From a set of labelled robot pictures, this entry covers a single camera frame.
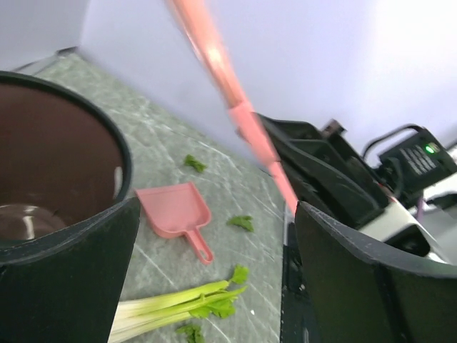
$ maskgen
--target black electronic device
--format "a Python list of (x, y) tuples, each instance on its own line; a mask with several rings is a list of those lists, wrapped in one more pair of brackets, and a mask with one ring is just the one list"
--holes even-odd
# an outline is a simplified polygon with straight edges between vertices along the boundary
[(457, 172), (455, 161), (424, 128), (379, 154), (379, 160), (377, 175), (407, 208), (425, 188)]

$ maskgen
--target gray countertop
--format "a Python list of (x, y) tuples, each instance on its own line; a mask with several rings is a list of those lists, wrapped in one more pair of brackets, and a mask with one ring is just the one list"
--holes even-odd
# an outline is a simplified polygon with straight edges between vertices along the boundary
[[(139, 299), (227, 279), (236, 264), (249, 267), (248, 289), (227, 319), (200, 322), (207, 342), (279, 342), (283, 200), (271, 178), (167, 111), (75, 54), (38, 74), (80, 93), (102, 108), (124, 133), (134, 160), (134, 189), (193, 181), (212, 212), (201, 233), (214, 253), (204, 266), (184, 238), (162, 239), (141, 215), (121, 299)], [(184, 167), (187, 154), (208, 164), (203, 174)], [(236, 215), (253, 217), (255, 232), (226, 226)], [(176, 325), (129, 340), (184, 342)]]

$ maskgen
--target dustpan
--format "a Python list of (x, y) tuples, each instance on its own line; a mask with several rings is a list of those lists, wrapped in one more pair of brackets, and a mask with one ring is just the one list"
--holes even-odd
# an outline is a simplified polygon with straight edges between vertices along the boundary
[(170, 2), (191, 40), (197, 57), (203, 60), (202, 62), (218, 84), (239, 133), (249, 143), (260, 162), (268, 168), (287, 205), (295, 214), (297, 197), (268, 134), (231, 68), (229, 57), (205, 9), (203, 0), (170, 0)]
[(211, 211), (193, 182), (137, 189), (152, 229), (163, 238), (186, 236), (200, 261), (210, 264), (213, 253), (199, 229), (211, 221)]

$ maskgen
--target pink dustpan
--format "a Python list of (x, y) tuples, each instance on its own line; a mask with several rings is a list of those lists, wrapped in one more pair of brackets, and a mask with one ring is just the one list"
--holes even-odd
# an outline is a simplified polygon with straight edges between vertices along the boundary
[(197, 257), (204, 264), (213, 261), (199, 229), (211, 221), (211, 212), (193, 182), (167, 187), (137, 189), (149, 224), (163, 238), (186, 235)]

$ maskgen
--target celery stalk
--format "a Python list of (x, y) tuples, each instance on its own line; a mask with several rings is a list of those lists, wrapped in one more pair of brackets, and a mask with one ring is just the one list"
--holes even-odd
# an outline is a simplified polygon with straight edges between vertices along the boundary
[(225, 290), (230, 285), (230, 282), (223, 280), (212, 282), (186, 291), (175, 292), (170, 294), (158, 295), (140, 300), (129, 300), (119, 302), (114, 320), (135, 317), (141, 314), (172, 307), (183, 302), (190, 302), (198, 299), (202, 294), (208, 295), (217, 291)]
[(236, 296), (240, 293), (243, 293), (246, 287), (230, 291), (224, 292), (220, 294), (213, 294), (207, 297), (201, 297), (200, 299), (192, 300), (190, 302), (186, 302), (183, 304), (178, 304), (172, 307), (167, 307), (165, 309), (159, 309), (156, 311), (152, 311), (146, 314), (142, 314), (132, 318), (124, 318), (122, 320), (115, 320), (113, 322), (113, 326), (111, 328), (112, 332), (118, 330), (126, 330), (126, 329), (133, 329), (142, 324), (146, 324), (148, 322), (153, 322), (162, 318), (167, 318), (170, 316), (174, 316), (175, 314), (180, 314), (183, 312), (189, 312), (193, 309), (198, 309), (199, 307), (206, 306), (212, 302), (217, 302), (219, 300), (225, 299), (235, 299)]
[(108, 343), (122, 343), (127, 339), (139, 336), (146, 332), (158, 329), (159, 327), (164, 327), (173, 323), (181, 322), (187, 319), (192, 318), (191, 314), (188, 312), (178, 313), (170, 317), (162, 318), (153, 322), (147, 322), (145, 324), (139, 325), (132, 329), (125, 329), (119, 331), (111, 331), (109, 335)]

